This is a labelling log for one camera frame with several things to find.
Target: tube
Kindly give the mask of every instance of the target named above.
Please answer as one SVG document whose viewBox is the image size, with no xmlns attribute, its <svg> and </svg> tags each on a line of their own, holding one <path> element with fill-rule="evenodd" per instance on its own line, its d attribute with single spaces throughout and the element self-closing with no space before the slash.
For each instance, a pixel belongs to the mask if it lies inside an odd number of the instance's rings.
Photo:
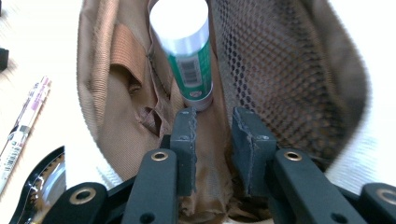
<svg viewBox="0 0 396 224">
<path fill-rule="evenodd" d="M 209 19 L 205 0 L 160 0 L 149 15 L 187 106 L 205 110 L 213 100 Z"/>
</svg>

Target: brown fabric bag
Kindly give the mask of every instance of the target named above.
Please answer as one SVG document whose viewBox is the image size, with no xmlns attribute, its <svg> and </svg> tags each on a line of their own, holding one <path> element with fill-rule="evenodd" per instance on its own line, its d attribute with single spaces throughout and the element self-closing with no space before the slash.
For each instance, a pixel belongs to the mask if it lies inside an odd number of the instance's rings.
<svg viewBox="0 0 396 224">
<path fill-rule="evenodd" d="M 155 2 L 85 0 L 81 10 L 78 96 L 95 143 L 123 180 L 137 174 L 184 107 L 149 28 Z M 364 76 L 326 2 L 208 4 L 214 102 L 197 116 L 197 190 L 180 199 L 179 222 L 258 221 L 269 217 L 265 201 L 244 199 L 230 160 L 233 107 L 259 114 L 281 147 L 303 149 L 325 169 L 357 126 Z"/>
</svg>

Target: tube cap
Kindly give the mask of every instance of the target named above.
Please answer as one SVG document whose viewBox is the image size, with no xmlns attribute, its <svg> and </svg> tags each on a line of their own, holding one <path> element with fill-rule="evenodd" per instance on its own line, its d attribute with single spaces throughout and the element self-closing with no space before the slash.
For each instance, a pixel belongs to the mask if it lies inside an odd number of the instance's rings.
<svg viewBox="0 0 396 224">
<path fill-rule="evenodd" d="M 209 38 L 208 7 L 205 0 L 160 0 L 149 20 L 165 52 L 189 55 Z"/>
</svg>

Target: mesh pocket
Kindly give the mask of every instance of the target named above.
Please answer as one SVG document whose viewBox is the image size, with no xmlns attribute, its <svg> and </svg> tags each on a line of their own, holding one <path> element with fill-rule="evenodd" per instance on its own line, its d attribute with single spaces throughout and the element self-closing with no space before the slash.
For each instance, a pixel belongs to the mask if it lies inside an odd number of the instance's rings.
<svg viewBox="0 0 396 224">
<path fill-rule="evenodd" d="M 290 0 L 212 2 L 228 115 L 257 113 L 281 147 L 327 167 L 346 136 L 342 102 L 314 26 Z"/>
</svg>

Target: pen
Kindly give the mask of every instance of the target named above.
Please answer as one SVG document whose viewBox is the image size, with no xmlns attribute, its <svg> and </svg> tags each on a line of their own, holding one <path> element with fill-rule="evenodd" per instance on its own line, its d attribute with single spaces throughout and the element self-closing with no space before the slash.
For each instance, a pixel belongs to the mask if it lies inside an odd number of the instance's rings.
<svg viewBox="0 0 396 224">
<path fill-rule="evenodd" d="M 35 118 L 47 98 L 50 90 L 50 79 L 43 77 L 29 91 L 26 103 L 11 130 L 3 152 L 0 154 L 0 194 L 7 183 L 9 175 L 21 154 Z"/>
</svg>

